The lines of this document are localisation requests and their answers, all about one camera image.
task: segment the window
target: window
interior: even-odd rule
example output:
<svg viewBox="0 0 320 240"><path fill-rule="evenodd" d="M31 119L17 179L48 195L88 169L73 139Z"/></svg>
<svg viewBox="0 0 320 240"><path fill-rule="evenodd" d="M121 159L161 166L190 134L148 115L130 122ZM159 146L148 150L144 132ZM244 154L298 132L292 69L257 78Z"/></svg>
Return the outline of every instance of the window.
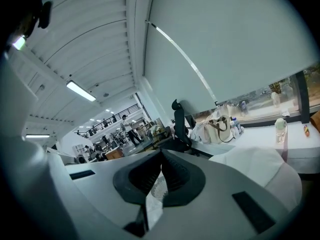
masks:
<svg viewBox="0 0 320 240"><path fill-rule="evenodd" d="M267 118L294 113L299 110L297 87L293 77L287 77L258 90L220 103L216 109L192 115L199 123L207 116L218 111L221 115L229 115L239 121Z"/></svg>
<svg viewBox="0 0 320 240"><path fill-rule="evenodd" d="M309 106L320 105L320 62L303 71L308 89Z"/></svg>

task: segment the black slot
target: black slot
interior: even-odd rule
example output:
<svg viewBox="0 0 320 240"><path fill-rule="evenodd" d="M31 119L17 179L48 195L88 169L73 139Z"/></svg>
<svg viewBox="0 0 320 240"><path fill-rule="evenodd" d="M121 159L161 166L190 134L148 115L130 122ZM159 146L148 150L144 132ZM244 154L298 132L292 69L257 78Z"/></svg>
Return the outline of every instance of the black slot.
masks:
<svg viewBox="0 0 320 240"><path fill-rule="evenodd" d="M266 214L265 211L246 192L233 194L232 197L258 234L266 231L275 224L269 215Z"/></svg>
<svg viewBox="0 0 320 240"><path fill-rule="evenodd" d="M81 172L76 172L76 173L72 173L70 174L70 177L72 180L77 180L77 179L81 179L90 175L94 175L95 173L92 170L85 170L85 171L81 171Z"/></svg>

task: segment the ceiling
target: ceiling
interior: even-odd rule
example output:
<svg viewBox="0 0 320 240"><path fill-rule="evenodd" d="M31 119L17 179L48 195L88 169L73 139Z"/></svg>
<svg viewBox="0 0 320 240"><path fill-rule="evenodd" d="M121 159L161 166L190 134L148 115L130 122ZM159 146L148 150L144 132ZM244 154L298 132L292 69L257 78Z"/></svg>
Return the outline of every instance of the ceiling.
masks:
<svg viewBox="0 0 320 240"><path fill-rule="evenodd" d="M40 143L51 146L137 91L143 72L137 65L145 43L137 37L145 38L151 0L42 1L53 2L49 26L41 29L36 24L21 50L10 49L9 62L38 97L25 134L50 134ZM69 90L70 80L96 101Z"/></svg>

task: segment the small bottle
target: small bottle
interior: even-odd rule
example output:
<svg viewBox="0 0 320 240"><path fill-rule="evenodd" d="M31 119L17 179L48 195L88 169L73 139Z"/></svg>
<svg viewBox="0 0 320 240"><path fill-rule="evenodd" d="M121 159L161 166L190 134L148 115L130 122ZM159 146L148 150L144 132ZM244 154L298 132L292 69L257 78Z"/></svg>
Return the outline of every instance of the small bottle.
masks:
<svg viewBox="0 0 320 240"><path fill-rule="evenodd" d="M232 135L233 135L233 137L235 138L235 139L237 139L239 136L240 136L240 134L239 134L239 130L238 130L238 128L235 126L235 122L234 121L231 121L230 122L230 127L231 127L231 132L232 132Z"/></svg>
<svg viewBox="0 0 320 240"><path fill-rule="evenodd" d="M236 117L233 118L232 121L234 122L235 127L238 128L239 135L241 135L243 132L242 132L241 125L240 125L239 121L237 120Z"/></svg>
<svg viewBox="0 0 320 240"><path fill-rule="evenodd" d="M283 118L278 118L275 123L275 140L280 144L285 142L286 138L286 121Z"/></svg>

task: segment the office chair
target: office chair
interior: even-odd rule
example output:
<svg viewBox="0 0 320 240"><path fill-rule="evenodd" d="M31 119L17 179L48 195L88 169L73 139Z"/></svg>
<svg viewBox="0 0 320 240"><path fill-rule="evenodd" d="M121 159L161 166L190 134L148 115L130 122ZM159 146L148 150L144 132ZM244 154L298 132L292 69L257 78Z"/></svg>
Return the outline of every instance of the office chair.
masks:
<svg viewBox="0 0 320 240"><path fill-rule="evenodd" d="M171 105L171 108L174 110L174 135L176 137L158 146L161 149L173 150L177 152L189 151L191 149L192 142L186 134L185 111L182 105L177 102L177 100L174 100L174 102Z"/></svg>

